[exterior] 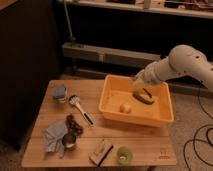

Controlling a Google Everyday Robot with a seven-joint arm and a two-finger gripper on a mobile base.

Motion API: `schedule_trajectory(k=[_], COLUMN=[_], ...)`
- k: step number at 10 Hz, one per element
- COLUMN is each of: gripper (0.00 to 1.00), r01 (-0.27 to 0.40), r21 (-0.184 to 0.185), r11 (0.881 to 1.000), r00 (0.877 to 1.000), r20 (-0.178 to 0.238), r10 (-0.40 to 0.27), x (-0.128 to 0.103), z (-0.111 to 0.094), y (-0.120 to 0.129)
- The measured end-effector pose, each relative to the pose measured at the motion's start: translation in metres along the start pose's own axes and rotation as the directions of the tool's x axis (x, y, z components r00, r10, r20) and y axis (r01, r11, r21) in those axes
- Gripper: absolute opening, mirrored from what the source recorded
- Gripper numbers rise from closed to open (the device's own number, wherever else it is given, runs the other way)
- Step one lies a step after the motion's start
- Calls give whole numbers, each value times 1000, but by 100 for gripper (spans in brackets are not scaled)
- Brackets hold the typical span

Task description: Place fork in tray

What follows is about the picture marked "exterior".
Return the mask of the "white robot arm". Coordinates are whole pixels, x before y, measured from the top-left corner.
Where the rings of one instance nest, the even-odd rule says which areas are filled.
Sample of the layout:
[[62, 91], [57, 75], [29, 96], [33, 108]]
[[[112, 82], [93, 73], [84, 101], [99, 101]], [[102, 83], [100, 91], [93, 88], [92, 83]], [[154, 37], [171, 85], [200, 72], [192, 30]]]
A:
[[213, 64], [208, 62], [204, 53], [188, 45], [175, 46], [167, 57], [140, 70], [133, 81], [145, 87], [184, 76], [198, 80], [213, 93]]

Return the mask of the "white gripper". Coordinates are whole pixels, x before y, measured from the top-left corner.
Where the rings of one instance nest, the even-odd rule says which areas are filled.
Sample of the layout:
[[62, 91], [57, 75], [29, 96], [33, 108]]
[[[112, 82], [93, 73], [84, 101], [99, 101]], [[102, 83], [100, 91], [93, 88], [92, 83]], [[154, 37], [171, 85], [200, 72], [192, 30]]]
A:
[[[146, 87], [147, 85], [158, 85], [160, 80], [157, 78], [153, 70], [142, 69], [134, 76], [134, 83]], [[152, 98], [152, 94], [145, 88], [143, 90]]]

